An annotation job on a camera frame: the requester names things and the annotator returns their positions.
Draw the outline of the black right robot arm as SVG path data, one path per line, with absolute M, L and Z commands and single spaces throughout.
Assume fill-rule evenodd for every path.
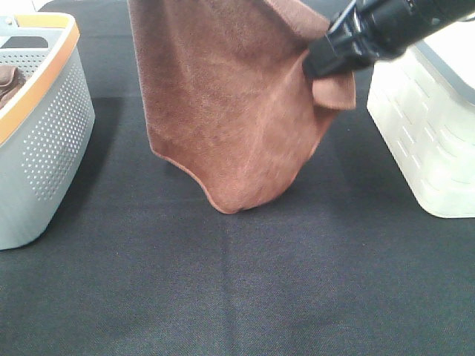
M 323 37 L 309 44 L 308 79 L 362 70 L 474 12 L 473 0 L 351 1 Z

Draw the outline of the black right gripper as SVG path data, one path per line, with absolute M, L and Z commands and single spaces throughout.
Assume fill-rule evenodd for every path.
M 332 20 L 325 34 L 309 43 L 303 61 L 305 77 L 320 79 L 361 70 L 385 57 L 386 49 L 377 42 L 376 32 L 365 18 L 374 5 L 374 1 L 368 7 L 363 1 L 351 1 Z

